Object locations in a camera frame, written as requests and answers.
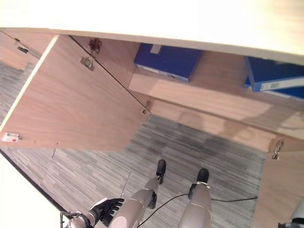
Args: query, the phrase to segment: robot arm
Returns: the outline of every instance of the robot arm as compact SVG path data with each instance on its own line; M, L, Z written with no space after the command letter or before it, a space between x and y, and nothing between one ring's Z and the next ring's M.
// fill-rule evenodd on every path
M107 199L96 203L86 214L82 213L60 213L60 228L63 228L63 216L70 220L65 228L92 228L98 221L101 221L106 227L113 219L113 214L123 203L124 199Z

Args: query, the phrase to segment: cabinet hinge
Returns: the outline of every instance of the cabinet hinge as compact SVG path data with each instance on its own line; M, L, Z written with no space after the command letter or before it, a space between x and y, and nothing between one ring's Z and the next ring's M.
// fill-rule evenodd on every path
M279 153L282 149L282 147L284 146L284 141L283 140L279 140L274 148L274 155L272 155L272 159L274 160L279 160L280 156Z
M90 48L90 56L89 57L81 57L80 63L83 64L86 68L93 71L93 60L100 52L101 41L97 38L91 39L88 48Z
M147 101L146 108L143 109L142 113L143 114L150 114L150 111L149 111L150 108L151 108L151 101Z
M31 47L27 46L26 44L22 43L19 39L15 38L16 44L21 44L23 47L18 46L18 50L22 51L25 54L30 54L31 56L40 59L41 55Z

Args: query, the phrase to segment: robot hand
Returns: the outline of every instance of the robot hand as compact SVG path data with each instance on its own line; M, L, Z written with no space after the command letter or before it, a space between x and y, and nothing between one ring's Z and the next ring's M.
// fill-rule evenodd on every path
M123 205L124 199L103 199L101 202L95 204L88 213L92 214L95 218L96 225L98 221L101 221L106 227L109 226L113 219L115 211Z

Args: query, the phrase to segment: white label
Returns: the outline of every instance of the white label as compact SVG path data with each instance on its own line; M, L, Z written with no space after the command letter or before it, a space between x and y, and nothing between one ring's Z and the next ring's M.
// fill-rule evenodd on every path
M159 44L153 44L152 45L152 48L150 50L150 53L153 53L153 54L159 54L160 53L160 50L161 50L161 45Z
M267 82L261 85L261 91L269 90L269 89L281 89L281 88L289 88L289 87L299 87L304 86L304 77L303 78L295 78L280 82Z

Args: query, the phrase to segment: black cable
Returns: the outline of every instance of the black cable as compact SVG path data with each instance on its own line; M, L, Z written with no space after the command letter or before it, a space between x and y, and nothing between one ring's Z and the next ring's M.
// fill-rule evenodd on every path
M234 199L234 200L219 200L219 199L212 199L211 198L211 200L213 200L213 201L219 201L219 202L224 202L224 203L231 203L231 202L239 202L239 201L246 201L246 200L255 200L255 199L257 199L257 196L255 196L255 197L251 197L251 198L247 198L247 199Z
M163 206L165 206L167 203L169 203L171 200L175 199L175 198L178 198L178 197L181 197L181 196L187 196L188 194L182 194L182 195L179 195L179 196L175 196L173 198L171 198L170 200L168 200L167 202L165 202L163 205L161 205L159 208L157 208L145 221L143 221L141 224L138 225L138 227L140 227L142 224L144 224L149 218L151 218L152 215L155 214L155 212L157 212L159 209L161 209Z
M178 195L178 196L175 196L173 198L171 198L170 200L168 200L167 202L165 202L164 204L162 204L159 208L157 208L145 221L143 221L141 224L138 225L138 227L140 227L142 224L144 224L149 218L152 217L152 215L154 215L159 209L161 209L163 206L165 206L167 203L169 203L171 200L175 199L175 198L178 198L178 197L181 197L181 196L187 196L188 194L181 194L181 195ZM251 198L247 198L247 199L234 199L234 200L219 200L219 199L213 199L211 198L211 200L213 201L219 201L219 202L224 202L224 203L231 203L231 202L239 202L239 201L246 201L246 200L255 200L257 199L257 196L255 197L251 197Z

